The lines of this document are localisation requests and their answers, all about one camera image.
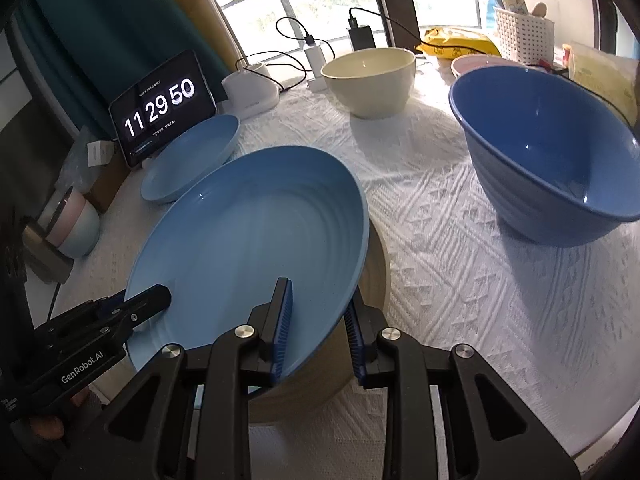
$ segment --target pink bowl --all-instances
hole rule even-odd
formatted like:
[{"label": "pink bowl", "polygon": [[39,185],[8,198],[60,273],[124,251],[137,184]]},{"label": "pink bowl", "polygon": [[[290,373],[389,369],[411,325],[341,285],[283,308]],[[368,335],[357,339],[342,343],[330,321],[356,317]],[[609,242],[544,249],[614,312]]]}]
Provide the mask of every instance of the pink bowl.
[{"label": "pink bowl", "polygon": [[469,54],[468,56],[460,56],[451,63],[451,71],[456,78],[461,75],[476,70],[478,68],[486,68],[488,66],[526,66],[511,59],[504,59],[499,56],[488,56],[487,54]]},{"label": "pink bowl", "polygon": [[69,236],[71,229],[76,225],[85,203],[86,199],[82,196],[82,193],[72,187],[66,190],[49,222],[47,242],[54,247],[62,245],[62,242]]}]

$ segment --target digital clock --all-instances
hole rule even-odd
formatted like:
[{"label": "digital clock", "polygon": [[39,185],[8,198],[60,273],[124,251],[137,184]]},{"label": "digital clock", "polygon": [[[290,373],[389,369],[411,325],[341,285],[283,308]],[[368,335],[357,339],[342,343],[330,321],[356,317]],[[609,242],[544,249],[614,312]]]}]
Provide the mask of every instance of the digital clock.
[{"label": "digital clock", "polygon": [[196,55],[186,50],[153,70],[109,106],[129,167],[216,114]]}]

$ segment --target yellow package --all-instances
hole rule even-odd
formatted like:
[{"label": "yellow package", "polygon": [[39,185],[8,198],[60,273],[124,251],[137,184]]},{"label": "yellow package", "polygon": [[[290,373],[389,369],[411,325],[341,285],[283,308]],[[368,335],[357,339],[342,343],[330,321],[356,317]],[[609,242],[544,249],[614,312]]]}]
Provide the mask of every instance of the yellow package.
[{"label": "yellow package", "polygon": [[563,47],[565,52],[570,51],[569,78],[610,101],[614,107],[605,103],[607,107],[634,126],[638,120],[635,92],[638,62],[605,54],[579,43],[564,44]]},{"label": "yellow package", "polygon": [[500,56],[500,51],[487,36],[464,28],[434,27],[424,33],[424,41],[429,45],[422,43],[416,49],[427,56],[444,59],[456,59],[467,54]]}]

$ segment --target teal curtain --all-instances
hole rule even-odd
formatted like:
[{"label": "teal curtain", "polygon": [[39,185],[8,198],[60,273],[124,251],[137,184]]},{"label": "teal curtain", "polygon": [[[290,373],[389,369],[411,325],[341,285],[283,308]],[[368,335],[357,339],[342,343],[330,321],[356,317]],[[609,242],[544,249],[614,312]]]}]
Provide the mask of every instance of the teal curtain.
[{"label": "teal curtain", "polygon": [[194,50],[216,101],[228,69],[173,0],[21,0],[15,17],[74,124],[114,136],[109,104],[183,50]]}]

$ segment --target white tablecloth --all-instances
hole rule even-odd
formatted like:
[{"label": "white tablecloth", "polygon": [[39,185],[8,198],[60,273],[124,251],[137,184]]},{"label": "white tablecloth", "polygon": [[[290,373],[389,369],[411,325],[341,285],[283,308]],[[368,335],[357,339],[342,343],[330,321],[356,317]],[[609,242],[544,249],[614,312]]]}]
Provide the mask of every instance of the white tablecloth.
[{"label": "white tablecloth", "polygon": [[[522,240],[482,192],[449,84],[450,74],[418,67],[404,113],[379,121],[351,117],[331,94],[294,89],[242,124],[237,155],[306,144],[340,158],[388,247],[390,323],[432,346],[475,346],[576,454],[640,398],[639,227],[572,249]],[[126,286],[166,210],[142,201],[142,176],[129,177],[102,217],[98,245],[63,287],[63,308]],[[351,383],[302,420],[252,428],[254,478],[379,478],[385,402]]]}]

